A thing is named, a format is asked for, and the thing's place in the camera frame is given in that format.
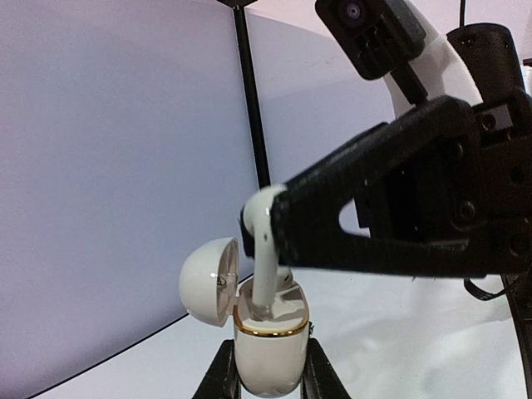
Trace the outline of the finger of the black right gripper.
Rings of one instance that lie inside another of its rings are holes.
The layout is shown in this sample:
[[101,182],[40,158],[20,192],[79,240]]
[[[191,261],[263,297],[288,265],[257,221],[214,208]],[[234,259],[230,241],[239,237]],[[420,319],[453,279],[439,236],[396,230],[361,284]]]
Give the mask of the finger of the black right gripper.
[[239,215],[239,227],[240,227],[240,233],[241,233],[243,246],[244,246],[244,253],[247,258],[253,258],[254,257],[254,237],[247,230],[245,226],[243,214]]

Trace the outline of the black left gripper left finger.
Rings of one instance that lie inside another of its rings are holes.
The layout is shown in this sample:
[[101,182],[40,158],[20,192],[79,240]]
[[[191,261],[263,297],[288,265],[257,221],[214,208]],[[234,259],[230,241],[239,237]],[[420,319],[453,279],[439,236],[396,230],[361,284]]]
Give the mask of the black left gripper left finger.
[[241,384],[234,356],[234,341],[224,340],[193,399],[240,399],[240,397]]

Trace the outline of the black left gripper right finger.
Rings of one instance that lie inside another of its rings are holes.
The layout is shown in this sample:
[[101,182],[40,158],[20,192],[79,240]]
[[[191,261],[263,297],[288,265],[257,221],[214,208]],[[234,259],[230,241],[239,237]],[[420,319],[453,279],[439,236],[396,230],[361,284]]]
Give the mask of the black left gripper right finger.
[[349,399],[349,394],[316,338],[308,339],[301,381],[303,399]]

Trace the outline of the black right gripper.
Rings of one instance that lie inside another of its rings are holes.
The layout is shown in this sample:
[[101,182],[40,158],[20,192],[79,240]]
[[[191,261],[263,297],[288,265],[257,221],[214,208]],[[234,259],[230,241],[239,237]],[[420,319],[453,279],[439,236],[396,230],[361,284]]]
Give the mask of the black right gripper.
[[[491,272],[524,272],[531,263],[531,97],[515,89],[474,111]],[[419,170],[439,144],[473,129],[472,107],[440,96],[364,131],[294,176],[270,211],[281,264],[401,276],[486,276],[489,266],[474,236],[430,241],[401,236],[406,222],[420,216],[424,190],[389,186],[395,171]]]

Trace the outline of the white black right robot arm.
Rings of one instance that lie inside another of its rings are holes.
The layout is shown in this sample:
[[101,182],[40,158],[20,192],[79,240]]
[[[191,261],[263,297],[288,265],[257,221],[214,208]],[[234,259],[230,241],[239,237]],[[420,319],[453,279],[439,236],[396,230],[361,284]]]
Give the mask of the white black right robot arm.
[[392,123],[354,137],[273,200],[269,245],[283,264],[504,284],[531,373],[531,98],[510,31],[476,23],[445,44],[470,74]]

